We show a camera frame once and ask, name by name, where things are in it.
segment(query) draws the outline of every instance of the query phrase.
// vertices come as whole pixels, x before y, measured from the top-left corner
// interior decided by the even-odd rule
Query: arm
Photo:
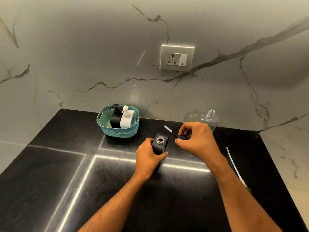
[[[265,210],[244,187],[222,156],[207,124],[187,122],[179,130],[189,140],[176,139],[178,146],[202,159],[214,174],[221,192],[227,218],[233,232],[282,232]]]
[[[79,232],[121,231],[129,214],[133,199],[142,185],[151,177],[156,166],[167,156],[153,153],[151,141],[147,138],[136,151],[135,173],[127,184],[111,198]]]

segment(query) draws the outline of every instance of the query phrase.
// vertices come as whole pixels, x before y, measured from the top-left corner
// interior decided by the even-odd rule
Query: right hand
[[[186,134],[188,130],[192,130],[191,138],[189,140],[175,139],[178,146],[199,157],[210,169],[226,161],[207,124],[186,122],[181,126],[178,135]]]

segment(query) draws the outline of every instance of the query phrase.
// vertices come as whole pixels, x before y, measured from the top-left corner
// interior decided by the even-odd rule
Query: threaded bottle neck
[[[210,110],[208,111],[208,113],[207,113],[207,116],[208,116],[210,119],[212,119],[212,118],[214,117],[215,113],[216,113],[215,110],[210,109]]]

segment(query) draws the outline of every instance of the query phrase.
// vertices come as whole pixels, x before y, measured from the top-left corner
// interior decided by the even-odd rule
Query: hand
[[[226,162],[207,124],[186,122],[181,126],[178,135],[186,135],[189,130],[192,130],[189,140],[175,139],[178,146],[203,160],[211,171],[214,171],[218,164]]]
[[[152,138],[146,138],[136,151],[135,175],[144,180],[151,177],[157,165],[168,155],[167,152],[159,156],[154,154],[151,146],[152,141]]]

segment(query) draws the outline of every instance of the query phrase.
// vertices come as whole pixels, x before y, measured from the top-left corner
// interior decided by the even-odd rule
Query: left hand
[[[151,177],[157,165],[168,155],[164,152],[157,156],[152,150],[152,141],[152,138],[146,138],[136,151],[135,175],[146,181]]]

